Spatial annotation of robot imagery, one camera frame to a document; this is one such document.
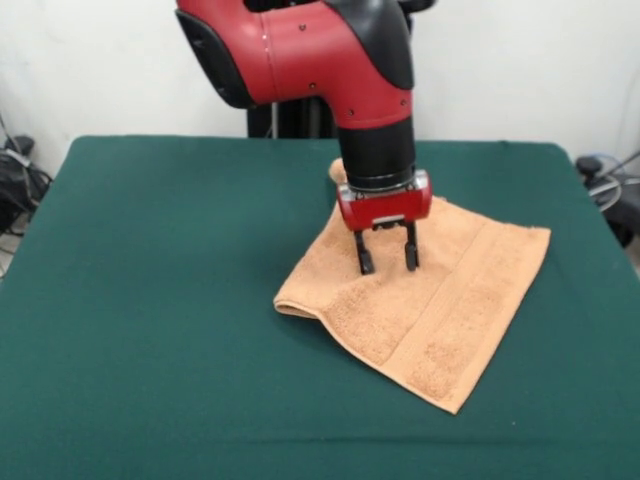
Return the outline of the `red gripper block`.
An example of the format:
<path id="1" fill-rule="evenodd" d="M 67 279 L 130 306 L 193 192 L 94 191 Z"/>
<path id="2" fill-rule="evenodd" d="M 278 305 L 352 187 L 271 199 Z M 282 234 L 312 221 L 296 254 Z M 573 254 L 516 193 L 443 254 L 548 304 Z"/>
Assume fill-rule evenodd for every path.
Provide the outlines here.
<path id="1" fill-rule="evenodd" d="M 337 186 L 338 207 L 346 227 L 354 231 L 362 275 L 375 272 L 362 231 L 397 222 L 403 222 L 407 233 L 404 247 L 406 268 L 414 272 L 419 267 L 415 221 L 429 215 L 432 198 L 432 184 L 425 170 L 417 170 L 411 183 L 396 190 L 366 193 L 353 190 L 347 183 Z"/>

